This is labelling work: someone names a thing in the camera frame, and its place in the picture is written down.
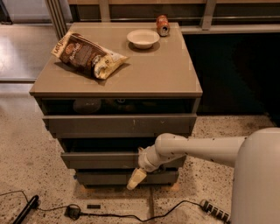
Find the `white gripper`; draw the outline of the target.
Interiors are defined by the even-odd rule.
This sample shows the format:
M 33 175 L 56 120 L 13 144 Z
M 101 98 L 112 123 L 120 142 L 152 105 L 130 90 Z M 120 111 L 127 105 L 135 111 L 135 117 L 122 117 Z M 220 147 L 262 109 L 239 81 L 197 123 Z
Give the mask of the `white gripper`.
M 128 181 L 127 189 L 135 189 L 147 176 L 146 172 L 154 172 L 163 163 L 161 157 L 156 153 L 154 147 L 138 147 L 138 164 Z

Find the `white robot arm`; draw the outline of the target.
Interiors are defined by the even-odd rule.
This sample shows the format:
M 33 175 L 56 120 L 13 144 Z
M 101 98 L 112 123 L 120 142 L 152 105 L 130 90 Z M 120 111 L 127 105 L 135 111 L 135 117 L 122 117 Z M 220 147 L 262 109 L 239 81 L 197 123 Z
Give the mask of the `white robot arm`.
M 200 207 L 228 224 L 280 224 L 280 129 L 260 129 L 249 136 L 186 138 L 170 133 L 139 150 L 138 167 L 127 188 L 149 172 L 183 156 L 234 168 L 231 213 L 203 200 Z

